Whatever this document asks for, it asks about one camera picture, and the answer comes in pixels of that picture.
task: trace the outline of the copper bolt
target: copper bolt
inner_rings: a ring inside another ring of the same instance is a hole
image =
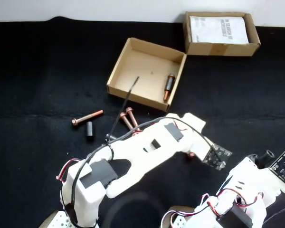
[[[168,96],[169,96],[169,91],[168,91],[168,90],[166,90],[166,91],[165,91],[165,96],[163,97],[163,101],[164,101],[164,102],[166,102],[166,101],[167,101]]]
[[[83,122],[83,121],[85,121],[85,120],[91,119],[91,118],[93,118],[93,117],[95,117],[95,116],[101,115],[102,113],[104,113],[104,111],[103,111],[103,110],[99,110],[99,111],[97,111],[97,112],[91,113],[91,114],[86,115],[86,116],[84,116],[84,117],[81,117],[81,118],[79,118],[79,119],[75,119],[75,118],[74,118],[74,119],[72,120],[72,125],[73,125],[73,126],[77,126],[79,123],[81,123],[81,122]]]
[[[127,127],[132,130],[133,126],[132,124],[129,122],[129,120],[126,117],[127,113],[121,112],[120,113],[120,118],[124,121],[125,125],[127,125]]]
[[[134,125],[134,127],[137,127],[138,124],[137,124],[137,121],[133,115],[133,109],[131,107],[128,107],[125,109],[126,113],[130,116],[130,119],[132,120],[132,123]]]

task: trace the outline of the black felt mat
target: black felt mat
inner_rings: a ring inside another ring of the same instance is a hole
[[[176,154],[119,197],[105,199],[100,224],[157,228],[172,205],[196,206],[214,194],[245,155],[285,149],[285,28],[257,28],[252,58],[188,57],[171,112],[207,121],[203,133],[234,154],[223,171]],[[0,227],[35,228],[59,203],[55,179],[69,158],[104,142],[123,102],[105,84],[128,37],[184,50],[181,24],[83,22],[0,23]],[[164,115],[129,103],[140,123]],[[96,138],[71,119],[103,109]],[[126,127],[118,124],[114,134]],[[268,210],[285,207],[285,195]],[[285,213],[265,227],[284,227]]]

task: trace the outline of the open cardboard box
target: open cardboard box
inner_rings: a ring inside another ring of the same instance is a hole
[[[126,98],[139,76],[129,100],[168,111],[186,57],[185,53],[169,47],[128,38],[107,82],[108,93]],[[176,79],[168,101],[164,102],[164,88],[169,74],[174,74]]]
[[[197,17],[242,17],[245,22],[249,44],[215,44],[192,42],[190,16]],[[186,12],[183,24],[187,55],[198,56],[252,56],[261,42],[249,13],[241,12]]]

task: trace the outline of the screw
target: screw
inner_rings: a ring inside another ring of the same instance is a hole
[[[74,119],[72,120],[72,124],[73,124],[73,126],[77,126],[79,123],[81,123],[81,122],[83,122],[83,121],[85,121],[85,120],[91,119],[91,118],[93,118],[93,117],[95,117],[95,116],[101,115],[102,113],[104,113],[104,111],[103,111],[103,110],[99,110],[99,111],[97,111],[97,112],[91,113],[91,114],[86,115],[86,116],[84,116],[84,117],[81,117],[81,118],[79,118],[79,119],[75,119],[75,118],[74,118]]]
[[[125,111],[130,116],[130,119],[132,120],[132,123],[133,123],[134,127],[137,127],[138,123],[137,123],[137,121],[136,121],[136,119],[134,117],[133,109],[131,107],[128,107],[128,108],[126,108]]]
[[[132,130],[133,126],[132,124],[129,122],[129,120],[126,117],[127,113],[121,112],[120,113],[120,118],[124,121],[125,125],[127,125],[127,127]]]

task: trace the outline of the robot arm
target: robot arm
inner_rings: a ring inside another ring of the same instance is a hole
[[[113,142],[111,148],[103,147],[81,170],[73,207],[70,205],[72,185],[85,161],[71,166],[61,191],[61,201],[69,216],[76,215],[74,220],[80,227],[95,226],[98,207],[105,195],[118,196],[176,152],[193,152],[204,163],[218,170],[224,168],[232,153],[202,136],[204,125],[204,121],[190,113],[182,118],[169,114],[139,134]],[[125,161],[128,169],[118,173],[113,166],[116,161]]]
[[[266,208],[281,191],[285,193],[285,152],[270,167],[263,168],[268,158],[273,158],[270,151],[256,161],[249,157],[242,160],[230,171],[216,196],[209,197],[195,212],[206,209],[182,228],[261,228]]]

